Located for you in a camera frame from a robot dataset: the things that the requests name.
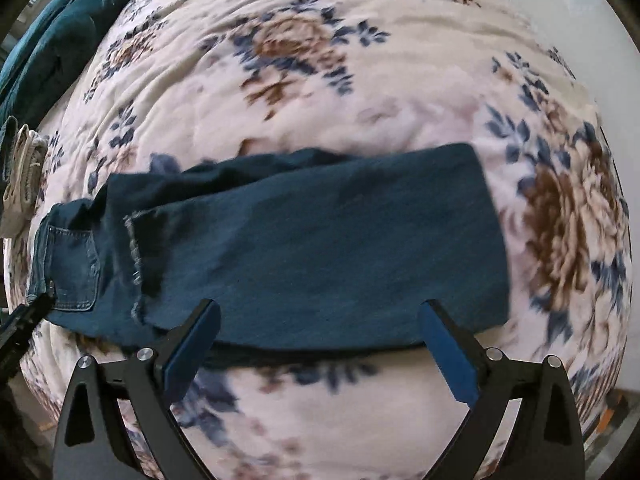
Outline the teal velvet pillow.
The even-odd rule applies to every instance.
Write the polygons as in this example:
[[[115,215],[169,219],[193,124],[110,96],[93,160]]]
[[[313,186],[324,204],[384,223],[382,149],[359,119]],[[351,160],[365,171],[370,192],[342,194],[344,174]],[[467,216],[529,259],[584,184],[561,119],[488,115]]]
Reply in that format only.
[[[130,0],[51,0],[6,58],[1,119],[38,125],[96,54]]]

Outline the dark blue denim jeans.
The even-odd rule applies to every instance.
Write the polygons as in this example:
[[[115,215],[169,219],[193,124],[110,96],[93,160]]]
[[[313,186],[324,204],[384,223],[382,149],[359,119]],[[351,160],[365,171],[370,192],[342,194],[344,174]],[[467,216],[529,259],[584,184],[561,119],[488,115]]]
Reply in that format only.
[[[113,174],[43,218],[28,292],[54,293],[52,323],[122,347],[210,299],[224,344],[338,351],[417,344],[427,299],[472,332],[501,325],[510,280],[482,166],[449,144]]]

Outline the folded cream clothes stack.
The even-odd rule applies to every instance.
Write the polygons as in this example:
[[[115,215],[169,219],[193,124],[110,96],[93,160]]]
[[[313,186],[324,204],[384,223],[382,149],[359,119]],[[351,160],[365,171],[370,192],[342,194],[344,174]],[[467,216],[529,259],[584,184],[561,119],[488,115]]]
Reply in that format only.
[[[2,193],[2,238],[16,237],[32,218],[47,150],[47,139],[28,125],[17,129],[11,152],[9,181]]]

